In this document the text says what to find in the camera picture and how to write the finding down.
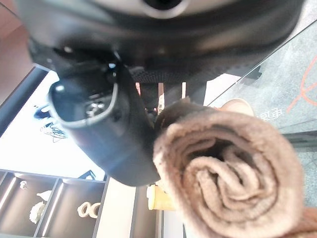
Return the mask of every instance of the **white bird figurine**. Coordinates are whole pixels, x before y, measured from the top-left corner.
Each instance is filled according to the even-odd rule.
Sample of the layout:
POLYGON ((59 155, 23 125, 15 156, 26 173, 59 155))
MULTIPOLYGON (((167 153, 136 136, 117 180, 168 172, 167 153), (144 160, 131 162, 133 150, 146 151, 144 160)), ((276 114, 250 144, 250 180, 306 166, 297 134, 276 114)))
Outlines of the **white bird figurine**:
POLYGON ((42 192, 42 193, 37 193, 36 195, 41 197, 44 201, 47 202, 50 198, 51 192, 52 192, 52 190, 47 190, 47 191, 42 192))

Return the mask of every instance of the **dark gray shelf unit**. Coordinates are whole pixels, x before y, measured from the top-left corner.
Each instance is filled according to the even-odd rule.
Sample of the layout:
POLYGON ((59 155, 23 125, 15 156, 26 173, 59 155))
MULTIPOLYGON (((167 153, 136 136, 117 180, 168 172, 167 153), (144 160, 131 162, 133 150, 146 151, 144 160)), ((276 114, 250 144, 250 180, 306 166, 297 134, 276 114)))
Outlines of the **dark gray shelf unit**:
POLYGON ((0 208, 0 237, 8 235, 34 238, 43 235, 51 238, 96 237, 100 215, 97 219, 81 218, 78 216, 77 208, 85 201, 92 204, 100 202, 99 214, 101 214, 108 179, 95 181, 0 170, 0 201, 14 178, 15 182, 9 196, 0 208), (27 181, 25 190, 20 189, 22 180, 27 181), (56 201, 62 184, 63 188, 56 201), (52 193, 49 200, 45 202, 36 194, 47 190, 52 190, 52 193), (29 220, 29 214, 31 208, 41 201, 46 206, 40 221, 34 224, 29 220))

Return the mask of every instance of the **rolled towel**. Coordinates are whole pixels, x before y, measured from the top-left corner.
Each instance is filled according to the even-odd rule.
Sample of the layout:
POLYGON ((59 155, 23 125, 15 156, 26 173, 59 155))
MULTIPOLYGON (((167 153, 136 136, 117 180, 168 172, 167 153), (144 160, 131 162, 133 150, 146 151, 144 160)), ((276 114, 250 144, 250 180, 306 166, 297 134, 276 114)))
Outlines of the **rolled towel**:
POLYGON ((283 238, 317 238, 317 208, 305 208, 300 223, 283 238))
POLYGON ((163 189, 198 238, 274 238, 296 227, 302 167, 270 124, 182 101, 159 115, 156 129, 163 189))

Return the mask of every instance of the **display shelf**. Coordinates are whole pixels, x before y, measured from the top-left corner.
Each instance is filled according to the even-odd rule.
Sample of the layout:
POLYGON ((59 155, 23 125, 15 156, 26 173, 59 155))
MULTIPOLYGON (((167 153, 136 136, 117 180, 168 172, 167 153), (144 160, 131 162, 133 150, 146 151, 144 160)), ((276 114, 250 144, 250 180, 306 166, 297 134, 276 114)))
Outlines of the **display shelf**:
POLYGON ((86 201, 91 204, 102 202, 105 191, 104 181, 61 179, 51 197, 36 237, 93 237, 97 219, 89 216, 79 217, 77 208, 86 201))
POLYGON ((32 237, 37 224, 29 220, 32 207, 43 201, 37 193, 52 190, 56 178, 6 173, 0 184, 0 233, 32 237), (27 186, 20 188, 25 180, 27 186))
POLYGON ((1 185, 2 178, 4 177, 5 174, 6 174, 5 171, 0 171, 0 185, 1 185))

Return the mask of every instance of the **shelf light strip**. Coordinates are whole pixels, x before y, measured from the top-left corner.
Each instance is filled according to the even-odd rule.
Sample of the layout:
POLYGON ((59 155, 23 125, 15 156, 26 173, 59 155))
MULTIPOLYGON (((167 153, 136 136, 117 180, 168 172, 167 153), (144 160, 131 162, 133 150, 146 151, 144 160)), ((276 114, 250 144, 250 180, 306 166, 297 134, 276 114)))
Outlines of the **shelf light strip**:
POLYGON ((52 207, 52 209, 51 209, 51 212, 50 212, 50 215, 49 215, 49 217, 48 217, 48 220, 47 220, 47 222, 46 222, 46 224, 45 224, 45 227, 44 227, 44 230, 43 230, 43 234, 42 234, 43 237, 46 235, 46 231, 47 231, 47 229, 48 229, 48 227, 49 227, 49 224, 50 224, 50 221, 51 221, 53 212, 54 212, 54 210, 55 210, 55 207, 56 207, 56 205, 57 205, 57 202, 58 202, 58 199, 59 199, 59 197, 60 197, 61 191, 63 190, 63 187, 64 187, 64 184, 62 183, 62 184, 60 185, 59 189, 58 189, 57 196, 56 196, 56 198, 55 198, 53 207, 52 207))
POLYGON ((0 202, 0 210, 1 210, 2 206, 4 205, 4 202, 5 202, 6 199, 8 198, 8 196, 9 196, 9 194, 10 194, 12 188, 13 188, 13 185, 14 185, 15 181, 16 181, 16 177, 14 177, 14 178, 12 179, 12 181, 11 181, 9 187, 6 189, 5 194, 3 195, 3 198, 1 199, 1 202, 0 202))

